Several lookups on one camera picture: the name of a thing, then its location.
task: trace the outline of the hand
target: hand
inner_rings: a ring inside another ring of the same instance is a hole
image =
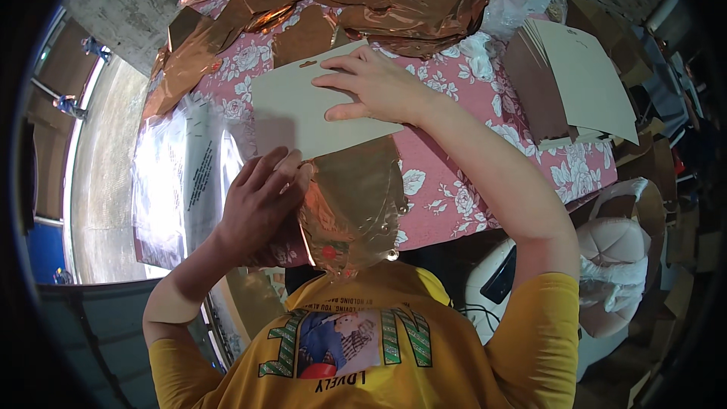
[[[277,147],[245,163],[228,191],[223,219],[212,233],[225,258],[245,265],[283,218],[301,204],[313,166],[306,163],[298,168],[300,159],[300,150],[288,155],[286,147]]]
[[[311,81],[314,86],[339,88],[360,98],[360,103],[336,105],[326,111],[328,121],[371,117],[420,126],[427,108],[438,98],[446,97],[368,45],[360,46],[348,56],[324,60],[321,67],[341,68],[352,74],[319,76]]]

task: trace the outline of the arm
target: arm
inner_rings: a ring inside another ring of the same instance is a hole
[[[568,213],[540,171],[514,146],[449,96],[423,85],[390,59],[362,46],[321,63],[343,68],[315,78],[315,86],[352,91],[360,103],[336,105],[327,120],[373,117],[426,131],[474,183],[518,245],[513,289],[547,272],[578,280],[579,247]]]
[[[209,290],[233,268],[250,264],[285,215],[303,201],[312,167],[298,168],[300,151],[287,154],[285,147],[279,147],[245,164],[230,186],[222,221],[154,288],[142,321],[147,347],[159,339],[196,347],[186,326]]]

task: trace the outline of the pink floral tablecloth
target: pink floral tablecloth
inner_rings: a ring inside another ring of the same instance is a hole
[[[217,17],[227,2],[210,0],[197,9]],[[274,34],[296,23],[306,6],[319,5],[310,0],[299,3],[295,14],[267,35],[243,33],[219,55],[223,59],[220,69],[203,78],[196,88],[221,105],[227,117],[248,124],[251,135],[254,130],[251,80],[273,68],[270,45]],[[491,60],[494,76],[479,80],[472,76],[469,59],[456,46],[428,61],[399,57],[378,48],[427,86],[459,102],[522,151],[540,168],[564,203],[614,182],[616,168],[610,144],[575,144],[545,152],[537,150],[518,97],[500,63],[504,44],[495,42],[495,49],[498,56]],[[400,220],[397,239],[400,250],[499,227],[471,182],[426,133],[407,128],[396,133],[394,139],[401,153],[404,192],[409,198],[409,213]],[[271,251],[281,264],[290,265],[303,257],[295,252],[296,248],[290,244],[272,245]]]

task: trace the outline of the yellow t-shirt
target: yellow t-shirt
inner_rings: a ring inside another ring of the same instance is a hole
[[[288,297],[226,376],[199,350],[149,348],[159,407],[571,407],[578,286],[550,273],[514,290],[482,347],[434,275],[382,262]]]

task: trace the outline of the person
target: person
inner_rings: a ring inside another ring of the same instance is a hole
[[[61,95],[58,99],[53,100],[53,106],[57,107],[60,111],[70,115],[74,119],[86,120],[88,111],[79,108],[76,103],[75,95]]]
[[[94,53],[95,55],[103,59],[103,61],[106,63],[111,60],[111,51],[108,50],[104,45],[96,41],[93,36],[89,35],[88,37],[81,40],[81,45],[84,47],[84,51],[86,51],[87,56],[89,55],[89,53]]]
[[[345,283],[306,282],[221,376],[186,325],[213,285],[248,264],[301,204],[312,167],[279,147],[244,165],[221,222],[150,294],[142,327],[159,407],[570,407],[579,247],[552,187],[449,96],[367,45],[321,66],[343,72],[316,77],[314,86],[360,99],[333,106],[326,120],[373,117],[428,133],[517,243],[502,322],[482,346],[434,275],[382,261]]]

